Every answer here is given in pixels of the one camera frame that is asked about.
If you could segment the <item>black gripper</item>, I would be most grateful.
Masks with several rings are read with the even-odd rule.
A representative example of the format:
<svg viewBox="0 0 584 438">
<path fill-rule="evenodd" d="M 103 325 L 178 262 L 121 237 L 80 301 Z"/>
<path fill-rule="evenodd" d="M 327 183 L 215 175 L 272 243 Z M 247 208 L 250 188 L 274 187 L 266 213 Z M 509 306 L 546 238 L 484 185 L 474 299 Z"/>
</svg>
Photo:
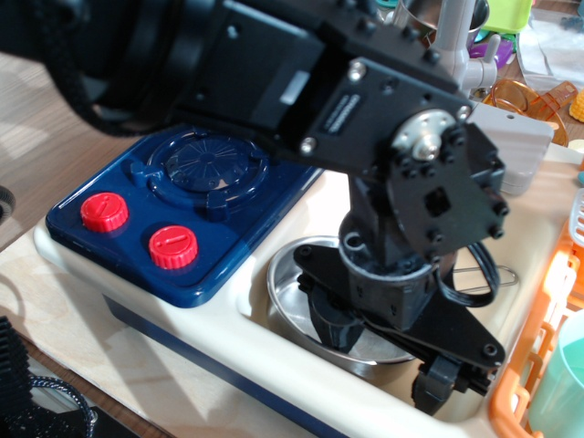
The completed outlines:
<svg viewBox="0 0 584 438">
<path fill-rule="evenodd" d="M 417 266 L 405 276 L 397 273 L 380 276 L 361 270 L 341 250 L 345 268 L 335 274 L 325 271 L 320 249 L 314 251 L 311 259 L 303 253 L 296 254 L 296 262 L 309 283 L 325 292 L 312 292 L 308 297 L 310 319 L 321 344 L 349 353 L 364 330 L 361 319 L 406 331 L 418 320 L 436 291 L 469 310 L 491 304 L 500 287 L 498 268 L 483 245 L 472 244 L 468 250 L 485 278 L 487 290 L 483 294 L 466 294 L 454 289 L 454 260 L 450 256 L 439 264 Z M 424 362 L 412 384 L 414 407 L 434 416 L 454 390 L 484 395 L 498 371 L 486 379 L 468 380 L 459 378 L 460 369 L 458 361 L 445 356 Z"/>
</svg>

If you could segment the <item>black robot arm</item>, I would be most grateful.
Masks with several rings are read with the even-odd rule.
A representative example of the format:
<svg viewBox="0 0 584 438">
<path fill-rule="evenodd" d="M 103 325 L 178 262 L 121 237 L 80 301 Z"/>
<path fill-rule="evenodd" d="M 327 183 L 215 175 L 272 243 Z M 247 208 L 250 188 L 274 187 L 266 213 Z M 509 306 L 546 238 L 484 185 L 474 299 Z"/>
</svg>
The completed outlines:
<svg viewBox="0 0 584 438">
<path fill-rule="evenodd" d="M 4 1 L 3 52 L 42 63 L 113 136 L 181 122 L 349 177 L 337 248 L 294 254 L 322 342 L 372 329 L 421 361 L 417 409 L 485 394 L 503 347 L 471 314 L 500 279 L 504 165 L 410 28 L 371 1 Z"/>
</svg>

